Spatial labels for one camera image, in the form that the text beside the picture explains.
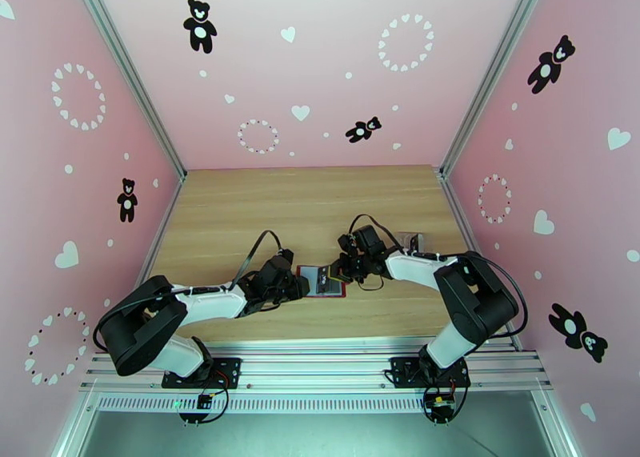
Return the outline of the red leather card holder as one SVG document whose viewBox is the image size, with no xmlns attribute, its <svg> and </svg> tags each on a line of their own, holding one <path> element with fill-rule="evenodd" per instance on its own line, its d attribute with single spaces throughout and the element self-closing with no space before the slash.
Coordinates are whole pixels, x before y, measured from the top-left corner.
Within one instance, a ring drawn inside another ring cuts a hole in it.
<svg viewBox="0 0 640 457">
<path fill-rule="evenodd" d="M 317 272 L 318 272 L 318 268 L 319 267 L 323 267 L 323 266 L 307 266 L 307 265 L 298 265 L 297 266 L 297 275 L 307 278 L 309 280 L 309 283 L 310 283 L 310 293 L 307 295 L 307 297 L 318 298 L 318 299 L 322 299 L 322 298 L 328 298 L 328 299 L 345 298 L 346 297 L 346 284 L 345 283 L 339 283 L 339 282 L 336 282 L 334 280 L 333 280 L 334 281 L 333 282 L 334 290 L 331 293 L 329 293 L 327 295 L 318 295 L 316 293 L 316 278 L 317 278 Z"/>
</svg>

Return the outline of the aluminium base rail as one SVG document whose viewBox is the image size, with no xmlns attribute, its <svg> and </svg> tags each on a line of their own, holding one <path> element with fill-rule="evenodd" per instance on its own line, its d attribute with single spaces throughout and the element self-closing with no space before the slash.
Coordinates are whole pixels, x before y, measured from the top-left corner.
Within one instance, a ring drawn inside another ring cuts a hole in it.
<svg viewBox="0 0 640 457">
<path fill-rule="evenodd" d="M 420 338 L 313 339 L 215 343 L 214 357 L 240 358 L 238 393 L 388 392 L 383 374 L 394 357 L 414 356 Z M 489 342 L 466 357 L 473 391 L 550 390 L 552 384 L 535 351 Z"/>
</svg>

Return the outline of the aluminium frame post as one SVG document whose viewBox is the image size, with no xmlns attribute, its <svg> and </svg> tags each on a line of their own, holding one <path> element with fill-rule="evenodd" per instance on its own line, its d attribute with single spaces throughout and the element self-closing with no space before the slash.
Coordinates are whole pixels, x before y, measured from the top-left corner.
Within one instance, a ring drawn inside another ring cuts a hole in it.
<svg viewBox="0 0 640 457">
<path fill-rule="evenodd" d="M 179 158 L 157 109 L 145 88 L 137 67 L 132 60 L 126 45 L 117 30 L 114 20 L 110 16 L 108 7 L 103 0 L 83 0 L 87 10 L 100 35 L 108 47 L 132 95 L 142 111 L 154 137 L 158 141 L 166 157 L 170 160 L 179 182 L 184 182 L 188 172 Z"/>
<path fill-rule="evenodd" d="M 459 128 L 440 166 L 435 170 L 438 179 L 445 183 L 451 176 L 455 164 L 464 151 L 478 120 L 482 116 L 498 81 L 514 52 L 539 0 L 517 0 L 510 13 L 506 27 L 489 62 L 486 72 L 476 90 Z"/>
<path fill-rule="evenodd" d="M 583 457 L 580 446 L 575 439 L 570 425 L 566 421 L 562 409 L 553 390 L 543 390 L 544 405 L 546 407 L 543 412 L 547 413 L 546 418 L 549 422 L 546 424 L 550 439 L 553 441 L 553 447 L 558 457 Z"/>
<path fill-rule="evenodd" d="M 94 392 L 82 392 L 78 395 L 50 457 L 79 456 L 94 421 L 97 398 Z"/>
</svg>

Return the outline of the clear acrylic card stand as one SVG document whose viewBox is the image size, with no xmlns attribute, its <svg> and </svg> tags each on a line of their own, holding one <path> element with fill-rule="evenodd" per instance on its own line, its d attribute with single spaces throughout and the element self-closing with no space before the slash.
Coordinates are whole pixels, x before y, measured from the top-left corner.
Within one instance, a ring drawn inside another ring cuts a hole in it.
<svg viewBox="0 0 640 457">
<path fill-rule="evenodd" d="M 400 245 L 401 245 L 404 249 L 406 249 L 406 250 L 408 250 L 408 251 L 411 251 L 411 250 L 409 249 L 409 241 L 410 241 L 410 237 L 411 237 L 413 234 L 415 234 L 415 233 L 422 233 L 422 232 L 416 232 L 416 231 L 399 231 L 399 232 L 395 235 L 395 237 L 396 237 L 396 239 L 399 241 Z M 424 234 L 423 234 L 423 236 L 424 236 L 424 239 L 425 239 L 425 250 L 424 250 L 423 252 L 419 252 L 419 253 L 424 253 L 424 252 L 426 252 L 426 251 L 427 251 L 427 248 L 426 248 L 426 236 L 425 236 Z"/>
</svg>

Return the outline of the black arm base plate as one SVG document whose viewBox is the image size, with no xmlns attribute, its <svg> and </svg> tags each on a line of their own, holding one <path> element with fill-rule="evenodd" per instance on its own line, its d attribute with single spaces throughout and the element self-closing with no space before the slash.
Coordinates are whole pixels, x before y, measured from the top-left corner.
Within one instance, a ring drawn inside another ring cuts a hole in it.
<svg viewBox="0 0 640 457">
<path fill-rule="evenodd" d="M 164 389 L 236 389 L 242 359 L 213 358 L 205 360 L 191 375 L 180 376 L 166 371 L 161 387 Z"/>
<path fill-rule="evenodd" d="M 386 370 L 395 388 L 469 388 L 469 369 L 464 358 L 442 369 L 430 359 L 394 357 Z"/>
</svg>

